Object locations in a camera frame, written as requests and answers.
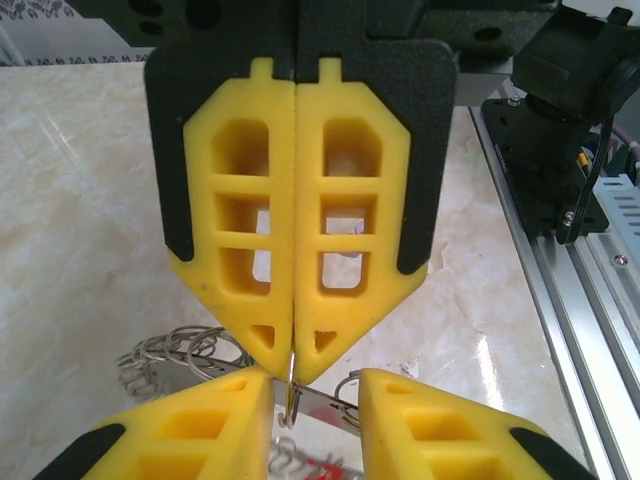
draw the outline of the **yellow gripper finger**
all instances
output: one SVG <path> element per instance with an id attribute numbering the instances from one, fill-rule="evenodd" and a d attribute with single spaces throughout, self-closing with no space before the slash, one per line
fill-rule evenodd
<path id="1" fill-rule="evenodd" d="M 171 265 L 274 377 L 287 380 L 293 348 L 304 385 L 426 265 L 396 265 L 408 130 L 364 83 L 342 81 L 340 59 L 320 59 L 315 84 L 273 79 L 272 65 L 254 59 L 249 78 L 227 80 L 185 124 L 195 255 Z M 344 217 L 360 219 L 358 234 L 332 230 Z M 336 268 L 352 281 L 336 282 Z"/>
<path id="2" fill-rule="evenodd" d="M 360 373 L 367 480 L 595 480 L 536 425 L 382 370 Z"/>
<path id="3" fill-rule="evenodd" d="M 273 407 L 271 376 L 245 368 L 109 418 L 35 480 L 264 480 Z"/>

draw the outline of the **metal spring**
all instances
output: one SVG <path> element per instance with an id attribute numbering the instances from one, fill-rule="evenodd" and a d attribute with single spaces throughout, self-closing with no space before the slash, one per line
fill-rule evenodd
<path id="1" fill-rule="evenodd" d="M 134 399 L 146 402 L 162 395 L 151 366 L 158 362 L 173 362 L 189 367 L 204 380 L 213 378 L 211 372 L 219 369 L 213 359 L 219 340 L 231 343 L 239 355 L 231 361 L 240 367 L 255 362 L 240 344 L 222 327 L 192 325 L 176 328 L 168 335 L 158 335 L 138 343 L 133 351 L 116 359 L 118 382 Z"/>
<path id="2" fill-rule="evenodd" d="M 275 456 L 269 460 L 269 475 L 277 478 L 304 478 L 309 480 L 330 480 L 328 466 L 342 467 L 344 459 L 335 459 L 329 454 L 324 461 L 317 460 L 303 450 L 289 437 L 277 437 L 271 442 Z"/>

